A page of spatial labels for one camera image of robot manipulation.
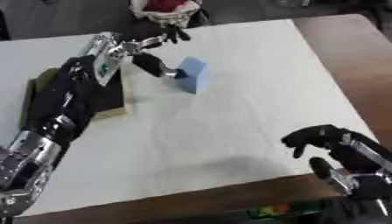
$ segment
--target robot forearm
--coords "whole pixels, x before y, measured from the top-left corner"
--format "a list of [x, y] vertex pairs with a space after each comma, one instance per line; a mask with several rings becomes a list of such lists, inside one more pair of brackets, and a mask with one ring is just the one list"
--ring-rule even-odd
[[[178, 28], [147, 24], [146, 29], [146, 34], [95, 35], [34, 97], [27, 124], [8, 147], [0, 148], [0, 217], [20, 215], [36, 201], [70, 143], [88, 126], [125, 56], [184, 37]], [[162, 62], [155, 66], [165, 70]]]

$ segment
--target black mechanical hand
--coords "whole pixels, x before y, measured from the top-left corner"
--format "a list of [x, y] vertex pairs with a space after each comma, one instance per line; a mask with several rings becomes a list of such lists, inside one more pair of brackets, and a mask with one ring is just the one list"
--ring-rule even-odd
[[323, 158], [313, 157], [310, 165], [319, 178], [326, 180], [345, 195], [377, 199], [391, 195], [390, 174], [392, 152], [372, 139], [348, 129], [320, 125], [294, 131], [282, 139], [294, 149], [294, 158], [300, 158], [306, 145], [329, 150], [350, 174], [342, 175]]
[[384, 158], [392, 156], [389, 150], [370, 138], [348, 129], [338, 129], [331, 124], [300, 129], [284, 137], [282, 142], [287, 147], [294, 148], [294, 158], [302, 156], [307, 144], [328, 149], [330, 156], [350, 172], [376, 172], [381, 168], [380, 164], [358, 151], [358, 143], [376, 151]]
[[[156, 38], [160, 36], [165, 36], [163, 41], [167, 41], [168, 39], [174, 43], [178, 43], [178, 38], [184, 41], [188, 41], [191, 37], [182, 31], [179, 27], [173, 24], [161, 25], [154, 22], [151, 22], [148, 19], [137, 20], [132, 23], [132, 29], [123, 32], [118, 36], [118, 42], [142, 42], [146, 39]], [[145, 48], [153, 48], [161, 46], [162, 43], [157, 42], [152, 45], [147, 45]]]
[[[34, 97], [27, 129], [59, 144], [69, 144], [81, 135], [102, 98], [103, 87], [95, 78], [92, 55], [69, 59]], [[51, 128], [65, 118], [58, 129]]]

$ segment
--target blue foam block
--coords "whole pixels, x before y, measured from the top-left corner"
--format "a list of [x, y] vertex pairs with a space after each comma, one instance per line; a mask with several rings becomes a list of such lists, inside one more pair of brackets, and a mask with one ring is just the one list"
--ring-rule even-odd
[[178, 80], [178, 84], [186, 92], [196, 94], [205, 85], [207, 79], [207, 63], [188, 57], [181, 62], [178, 68], [186, 71], [188, 75], [187, 78]]

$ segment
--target robotic hand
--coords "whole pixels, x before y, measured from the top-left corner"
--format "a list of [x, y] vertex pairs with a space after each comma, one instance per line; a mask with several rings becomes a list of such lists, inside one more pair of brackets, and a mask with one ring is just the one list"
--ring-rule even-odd
[[360, 133], [332, 125], [300, 129], [284, 137], [282, 142], [294, 149], [294, 158], [300, 158], [308, 144], [328, 150], [348, 174], [333, 169], [323, 158], [313, 157], [310, 166], [315, 174], [356, 207], [369, 207], [371, 202], [373, 214], [378, 207], [378, 214], [389, 216], [384, 201], [389, 201], [392, 195], [392, 151]]
[[8, 147], [0, 148], [2, 221], [20, 215], [42, 193], [70, 143], [88, 126], [125, 56], [137, 57], [168, 39], [190, 39], [174, 26], [144, 22], [132, 28], [145, 33], [95, 35], [80, 56], [69, 59], [34, 97], [26, 125]]

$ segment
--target white cloth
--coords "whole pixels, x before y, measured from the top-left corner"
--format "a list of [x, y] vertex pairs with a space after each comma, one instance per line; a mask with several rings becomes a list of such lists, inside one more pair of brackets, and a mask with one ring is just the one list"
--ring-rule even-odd
[[163, 25], [177, 25], [181, 28], [186, 28], [191, 16], [200, 10], [201, 3], [196, 1], [188, 0], [184, 4], [179, 5], [172, 12], [159, 12], [159, 11], [146, 11], [143, 10], [148, 1], [133, 0], [133, 4], [129, 6], [129, 9], [133, 12], [137, 18], [147, 17], [149, 20], [160, 23]]
[[[128, 115], [93, 122], [24, 215], [226, 186], [311, 171], [281, 137], [332, 123], [372, 136], [289, 20], [188, 30], [192, 41], [151, 50], [169, 66], [204, 60], [204, 88], [188, 94], [130, 63], [122, 66]], [[59, 66], [88, 36], [0, 43], [0, 139], [16, 133], [27, 77]]]

